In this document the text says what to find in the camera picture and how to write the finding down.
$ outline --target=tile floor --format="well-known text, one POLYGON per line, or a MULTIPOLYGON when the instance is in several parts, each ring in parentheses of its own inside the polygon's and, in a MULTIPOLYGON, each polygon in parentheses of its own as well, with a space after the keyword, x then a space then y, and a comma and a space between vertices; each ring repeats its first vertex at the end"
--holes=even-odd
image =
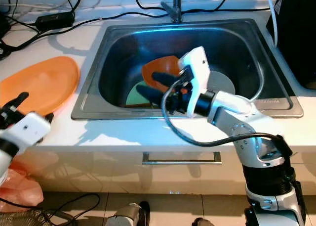
MULTIPOLYGON (((58 208, 63 203, 83 193, 45 192, 45 208, 58 208)), ((215 226, 245 226, 244 208, 248 207, 243 195, 166 195, 166 194, 123 194, 99 193, 100 204, 94 210, 79 217, 78 226, 103 226, 106 218, 128 203, 149 202, 151 207, 150 226, 191 226, 195 218, 205 217, 215 226)), ((76 215, 96 203, 89 196, 71 203, 64 211, 76 215)), ((316 225, 316 196, 306 196, 309 211, 306 226, 316 225)))

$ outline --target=drawer handle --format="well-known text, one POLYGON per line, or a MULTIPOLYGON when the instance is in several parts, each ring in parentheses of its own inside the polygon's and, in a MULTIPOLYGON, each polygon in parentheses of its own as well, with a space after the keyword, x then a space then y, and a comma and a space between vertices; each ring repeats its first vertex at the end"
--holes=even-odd
POLYGON ((149 153, 143 152, 143 165, 199 165, 199 164, 222 164, 220 152, 213 152, 214 160, 154 160, 149 159, 149 153))

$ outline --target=orange plate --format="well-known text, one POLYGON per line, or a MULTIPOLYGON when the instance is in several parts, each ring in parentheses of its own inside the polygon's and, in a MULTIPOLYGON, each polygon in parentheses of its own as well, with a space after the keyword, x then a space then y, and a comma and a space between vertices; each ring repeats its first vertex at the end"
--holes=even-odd
POLYGON ((171 55, 171 56, 165 56, 158 59, 154 59, 153 61, 145 64, 142 69, 142 75, 146 84, 162 92, 167 91, 168 87, 155 81, 152 78, 152 73, 161 72, 161 73, 168 73, 174 76, 178 76, 180 72, 180 69, 178 66, 178 60, 179 59, 176 56, 171 55))
POLYGON ((80 72, 75 61, 58 56, 34 64, 0 83, 0 106, 27 91, 29 97, 18 110, 43 116, 55 111, 75 92, 80 72))

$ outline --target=orange plastic bag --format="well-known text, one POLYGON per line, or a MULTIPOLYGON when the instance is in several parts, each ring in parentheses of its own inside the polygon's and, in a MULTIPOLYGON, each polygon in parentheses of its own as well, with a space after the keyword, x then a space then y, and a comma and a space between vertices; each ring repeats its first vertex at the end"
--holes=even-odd
MULTIPOLYGON (((20 205, 37 206, 43 201, 43 191, 40 184, 33 180, 20 164, 12 162, 8 177, 0 188, 0 197, 20 205)), ((0 212, 27 210, 0 201, 0 212)))

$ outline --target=faucet handle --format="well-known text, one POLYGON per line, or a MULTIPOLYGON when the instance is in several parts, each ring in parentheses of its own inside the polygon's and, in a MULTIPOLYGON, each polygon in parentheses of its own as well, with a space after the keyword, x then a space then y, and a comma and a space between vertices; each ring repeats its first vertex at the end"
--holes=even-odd
POLYGON ((166 4, 164 1, 162 1, 161 6, 166 10, 166 12, 169 14, 169 16, 172 19, 172 22, 181 22, 181 10, 177 7, 170 7, 168 4, 166 4))

